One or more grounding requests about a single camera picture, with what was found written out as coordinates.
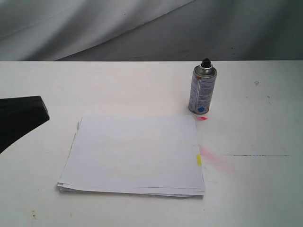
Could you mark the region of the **white spray paint can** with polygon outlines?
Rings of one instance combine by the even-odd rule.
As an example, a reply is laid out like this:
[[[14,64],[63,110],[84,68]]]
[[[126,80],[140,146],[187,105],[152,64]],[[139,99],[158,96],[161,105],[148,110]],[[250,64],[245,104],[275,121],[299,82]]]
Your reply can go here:
[[[208,58],[195,66],[192,74],[189,110],[198,115],[208,113],[213,96],[217,70]]]

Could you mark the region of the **grey backdrop cloth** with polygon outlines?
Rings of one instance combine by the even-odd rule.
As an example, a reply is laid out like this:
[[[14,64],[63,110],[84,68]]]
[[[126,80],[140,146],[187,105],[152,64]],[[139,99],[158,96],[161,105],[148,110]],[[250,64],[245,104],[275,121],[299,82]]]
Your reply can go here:
[[[300,60],[300,0],[3,0],[2,61]]]

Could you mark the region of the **white paper stack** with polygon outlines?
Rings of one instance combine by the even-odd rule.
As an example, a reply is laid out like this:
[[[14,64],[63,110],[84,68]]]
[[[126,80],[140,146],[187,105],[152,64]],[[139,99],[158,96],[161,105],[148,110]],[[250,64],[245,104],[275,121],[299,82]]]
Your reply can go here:
[[[204,195],[190,115],[84,116],[57,183],[63,191]]]

